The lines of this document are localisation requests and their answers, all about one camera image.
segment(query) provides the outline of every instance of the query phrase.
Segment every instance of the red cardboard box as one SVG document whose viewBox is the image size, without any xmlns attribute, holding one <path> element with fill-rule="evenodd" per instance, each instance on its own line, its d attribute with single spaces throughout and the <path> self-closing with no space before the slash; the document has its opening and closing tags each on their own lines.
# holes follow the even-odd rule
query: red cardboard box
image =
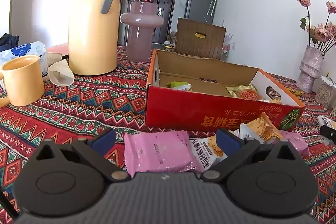
<svg viewBox="0 0 336 224">
<path fill-rule="evenodd" d="M 193 91 L 168 88 L 173 81 L 188 82 Z M 280 94 L 281 104 L 233 98 L 225 87 L 238 85 L 254 85 L 265 99 L 270 99 L 266 90 L 271 87 Z M 261 69 L 154 50 L 147 79 L 146 126 L 235 130 L 265 112 L 278 129 L 291 131 L 304 109 L 296 96 Z"/>
</svg>

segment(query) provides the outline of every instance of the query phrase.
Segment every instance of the mug handle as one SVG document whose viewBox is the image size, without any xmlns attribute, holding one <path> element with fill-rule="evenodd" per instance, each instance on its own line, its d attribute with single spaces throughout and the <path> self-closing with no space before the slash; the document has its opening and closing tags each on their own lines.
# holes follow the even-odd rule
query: mug handle
<svg viewBox="0 0 336 224">
<path fill-rule="evenodd" d="M 3 80 L 3 74 L 0 72 L 0 80 Z M 9 97 L 0 98 L 0 108 L 8 105 L 10 103 Z"/>
</svg>

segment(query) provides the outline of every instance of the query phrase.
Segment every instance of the red patterned tablecloth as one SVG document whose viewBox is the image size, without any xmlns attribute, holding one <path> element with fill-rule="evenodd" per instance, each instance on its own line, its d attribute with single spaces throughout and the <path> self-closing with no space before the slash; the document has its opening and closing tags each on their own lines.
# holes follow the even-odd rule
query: red patterned tablecloth
<svg viewBox="0 0 336 224">
<path fill-rule="evenodd" d="M 115 146 L 106 158 L 124 167 L 124 134 L 167 131 L 148 128 L 144 124 L 146 80 L 149 63 L 133 63 L 125 59 L 125 48 L 118 48 L 117 68 L 101 76 L 76 76 L 69 87 L 45 82 L 44 96 L 25 107 L 8 105 L 0 109 L 0 184 L 17 208 L 12 185 L 21 168 L 44 138 L 56 143 L 71 143 L 78 137 L 91 138 L 107 127 L 117 133 Z M 286 87 L 295 81 L 273 75 Z M 336 222 L 336 148 L 324 146 L 319 138 L 318 115 L 330 116 L 313 95 L 299 97 L 306 105 L 294 131 L 307 142 L 311 156 L 305 161 L 319 184 L 316 218 L 321 223 Z M 191 137 L 208 137 L 213 133 L 189 132 Z M 1 209 L 0 222 L 11 218 Z"/>
</svg>

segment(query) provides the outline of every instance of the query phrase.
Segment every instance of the metal screw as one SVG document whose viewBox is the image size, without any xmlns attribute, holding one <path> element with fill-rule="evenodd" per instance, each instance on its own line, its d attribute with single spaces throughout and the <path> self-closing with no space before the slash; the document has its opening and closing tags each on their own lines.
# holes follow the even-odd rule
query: metal screw
<svg viewBox="0 0 336 224">
<path fill-rule="evenodd" d="M 128 177 L 128 173 L 124 171 L 116 171 L 112 173 L 111 177 L 116 180 L 123 180 Z"/>
<path fill-rule="evenodd" d="M 216 170 L 207 170 L 203 173 L 206 179 L 218 179 L 221 174 Z"/>
</svg>

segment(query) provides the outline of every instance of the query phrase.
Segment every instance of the blue label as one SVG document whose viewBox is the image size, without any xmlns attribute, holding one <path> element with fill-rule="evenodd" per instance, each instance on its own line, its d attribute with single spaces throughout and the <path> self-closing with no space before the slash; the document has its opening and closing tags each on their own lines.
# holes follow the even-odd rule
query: blue label
<svg viewBox="0 0 336 224">
<path fill-rule="evenodd" d="M 18 46 L 12 49 L 12 54 L 15 56 L 24 56 L 27 52 L 30 51 L 32 46 L 30 44 L 24 44 L 22 46 Z"/>
</svg>

